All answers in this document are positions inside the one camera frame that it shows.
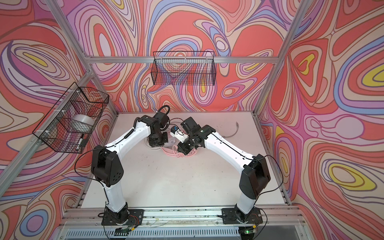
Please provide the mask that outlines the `pink headphones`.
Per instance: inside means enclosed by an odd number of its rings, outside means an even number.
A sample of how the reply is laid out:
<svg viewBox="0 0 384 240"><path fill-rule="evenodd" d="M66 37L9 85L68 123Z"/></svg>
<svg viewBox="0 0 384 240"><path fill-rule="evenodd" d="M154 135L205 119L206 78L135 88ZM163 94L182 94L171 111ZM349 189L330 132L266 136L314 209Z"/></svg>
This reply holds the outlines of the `pink headphones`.
<svg viewBox="0 0 384 240"><path fill-rule="evenodd" d="M184 155L183 153L178 151L178 143L180 142L177 138L172 137L170 132L167 132L168 134L168 142L165 143L161 150L169 157L174 158L184 158L184 157L192 157L197 154L196 149L192 149L187 155Z"/></svg>

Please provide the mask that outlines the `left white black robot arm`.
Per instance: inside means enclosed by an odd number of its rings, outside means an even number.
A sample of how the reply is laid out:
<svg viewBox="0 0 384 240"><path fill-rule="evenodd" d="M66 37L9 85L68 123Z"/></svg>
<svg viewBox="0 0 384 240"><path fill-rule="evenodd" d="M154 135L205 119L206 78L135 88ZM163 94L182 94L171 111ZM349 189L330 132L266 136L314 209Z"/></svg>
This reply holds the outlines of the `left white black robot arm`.
<svg viewBox="0 0 384 240"><path fill-rule="evenodd" d="M124 225L130 212L124 199L121 179L124 168L121 159L140 141L147 139L150 147L162 147L168 142L166 129L169 126L170 106L164 105L152 117L137 117L130 130L106 146L93 149L91 173L103 186L106 195L104 224Z"/></svg>

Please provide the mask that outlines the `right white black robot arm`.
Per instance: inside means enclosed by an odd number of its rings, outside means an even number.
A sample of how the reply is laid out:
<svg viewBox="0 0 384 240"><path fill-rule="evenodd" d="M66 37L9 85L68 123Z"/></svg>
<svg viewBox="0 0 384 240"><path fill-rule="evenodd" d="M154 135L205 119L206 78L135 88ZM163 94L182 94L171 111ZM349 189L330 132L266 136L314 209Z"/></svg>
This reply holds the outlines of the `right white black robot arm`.
<svg viewBox="0 0 384 240"><path fill-rule="evenodd" d="M181 134L180 130L171 130L172 135L180 141L177 148L179 153L186 156L193 149L206 148L222 157L241 174L239 188L242 193L233 208L235 216L229 220L246 223L255 209L256 201L271 180L266 157L242 151L214 128L209 125L201 127L192 117L184 120L181 127L184 129Z"/></svg>

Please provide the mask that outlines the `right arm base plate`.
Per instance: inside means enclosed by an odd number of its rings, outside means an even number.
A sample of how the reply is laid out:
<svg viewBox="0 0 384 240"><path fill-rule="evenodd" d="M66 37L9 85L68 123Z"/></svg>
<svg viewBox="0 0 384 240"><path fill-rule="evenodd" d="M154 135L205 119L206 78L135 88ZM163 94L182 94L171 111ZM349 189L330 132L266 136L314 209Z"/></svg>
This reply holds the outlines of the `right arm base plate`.
<svg viewBox="0 0 384 240"><path fill-rule="evenodd" d="M252 224L258 226L264 222L261 209L256 207L253 207L248 214L244 214L237 208L223 208L218 217L223 220L225 225Z"/></svg>

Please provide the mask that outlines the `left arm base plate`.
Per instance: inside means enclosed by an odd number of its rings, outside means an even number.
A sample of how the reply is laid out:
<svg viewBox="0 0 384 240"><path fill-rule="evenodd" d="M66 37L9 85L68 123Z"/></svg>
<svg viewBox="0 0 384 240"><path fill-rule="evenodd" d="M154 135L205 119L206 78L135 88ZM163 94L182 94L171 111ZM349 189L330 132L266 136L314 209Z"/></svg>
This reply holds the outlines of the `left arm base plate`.
<svg viewBox="0 0 384 240"><path fill-rule="evenodd" d="M143 222L144 212L143 209L122 209L119 213L115 213L106 208L102 218L102 226L137 227Z"/></svg>

